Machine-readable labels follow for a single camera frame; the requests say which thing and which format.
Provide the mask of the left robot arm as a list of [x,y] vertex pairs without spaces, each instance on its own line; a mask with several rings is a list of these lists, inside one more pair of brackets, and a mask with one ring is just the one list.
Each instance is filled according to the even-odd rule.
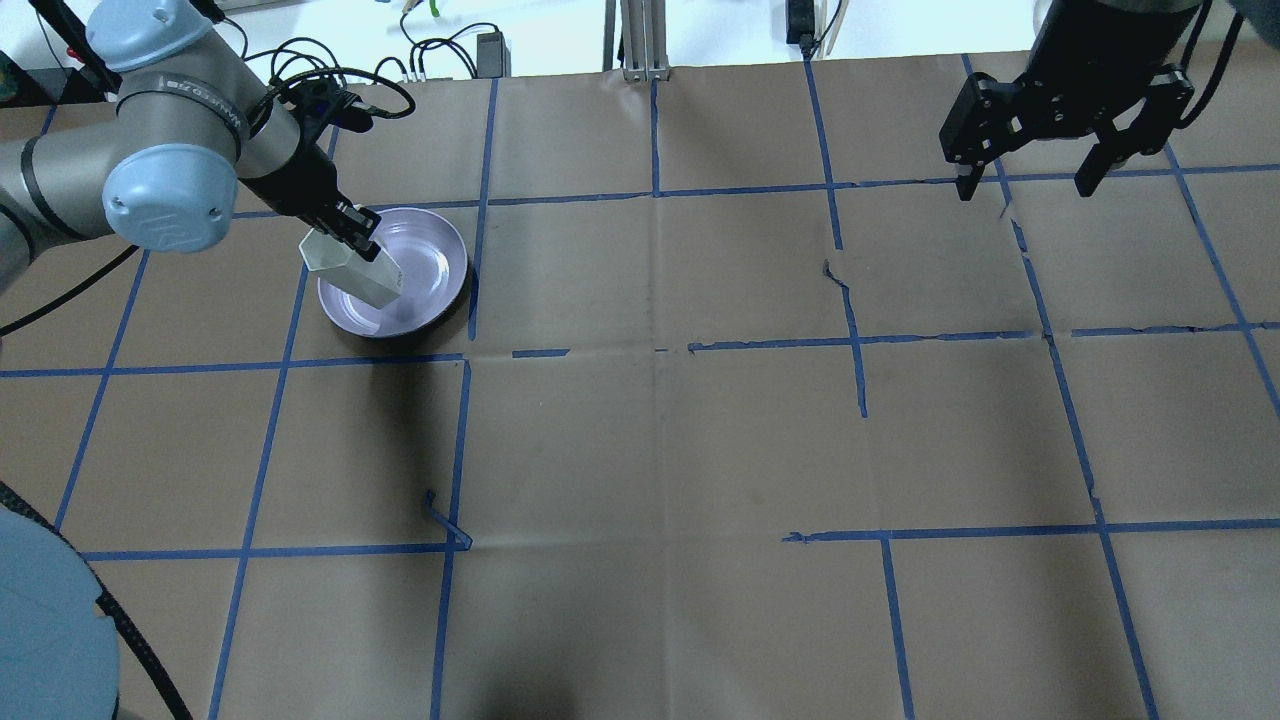
[[[152,252],[200,252],[228,233],[237,193],[307,223],[305,259],[374,307],[403,274],[317,146],[326,127],[371,128],[381,110],[325,68],[262,82],[187,1],[104,1],[84,32],[116,74],[111,120],[3,145],[3,286],[50,249],[116,234]],[[170,714],[175,684],[92,568],[29,502],[3,488],[3,716],[113,719],[119,643]]]

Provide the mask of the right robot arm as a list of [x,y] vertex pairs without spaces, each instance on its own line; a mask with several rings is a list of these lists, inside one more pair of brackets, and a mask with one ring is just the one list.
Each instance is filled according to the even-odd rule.
[[1208,12],[1207,1],[1051,1],[1020,76],[969,74],[940,129],[957,196],[970,200],[987,167],[1033,141],[1094,137],[1074,176],[1083,197],[1132,156],[1158,152],[1208,106],[1245,22],[1233,17],[1197,90],[1187,68]]

